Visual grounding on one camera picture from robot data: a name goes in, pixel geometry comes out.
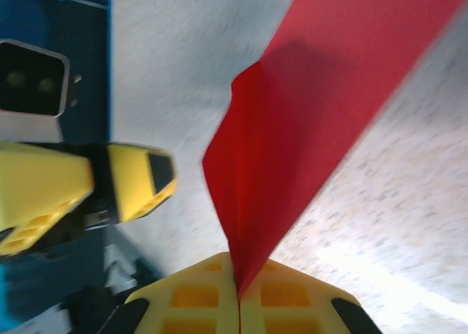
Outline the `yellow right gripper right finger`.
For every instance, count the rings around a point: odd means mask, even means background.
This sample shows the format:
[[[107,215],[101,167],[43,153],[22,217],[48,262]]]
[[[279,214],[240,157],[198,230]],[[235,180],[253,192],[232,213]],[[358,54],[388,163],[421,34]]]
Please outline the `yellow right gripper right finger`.
[[[350,293],[268,260],[240,301],[240,331],[262,334],[380,334]]]

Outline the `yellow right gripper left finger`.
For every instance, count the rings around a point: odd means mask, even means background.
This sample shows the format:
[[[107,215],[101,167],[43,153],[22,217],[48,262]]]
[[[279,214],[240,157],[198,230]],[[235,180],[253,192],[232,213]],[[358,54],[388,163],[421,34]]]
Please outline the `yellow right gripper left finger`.
[[[134,291],[99,332],[240,333],[230,254],[216,254]]]

